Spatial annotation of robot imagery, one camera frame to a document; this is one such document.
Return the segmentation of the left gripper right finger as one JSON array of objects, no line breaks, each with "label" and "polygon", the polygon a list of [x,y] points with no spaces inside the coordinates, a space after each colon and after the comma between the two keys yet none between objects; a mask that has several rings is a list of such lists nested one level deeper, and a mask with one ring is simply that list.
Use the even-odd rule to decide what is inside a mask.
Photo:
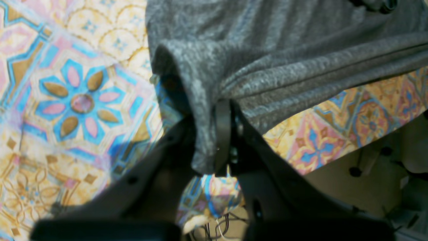
[{"label": "left gripper right finger", "polygon": [[244,241],[394,241],[385,221],[324,195],[266,143],[233,100],[215,106],[216,176],[238,180],[249,224]]}]

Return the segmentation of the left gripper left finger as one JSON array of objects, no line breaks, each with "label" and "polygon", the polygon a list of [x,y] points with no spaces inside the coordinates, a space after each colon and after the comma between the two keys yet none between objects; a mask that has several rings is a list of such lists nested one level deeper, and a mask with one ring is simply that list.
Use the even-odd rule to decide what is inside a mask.
[{"label": "left gripper left finger", "polygon": [[179,202],[196,175],[195,124],[187,116],[96,198],[38,221],[31,241],[180,241]]}]

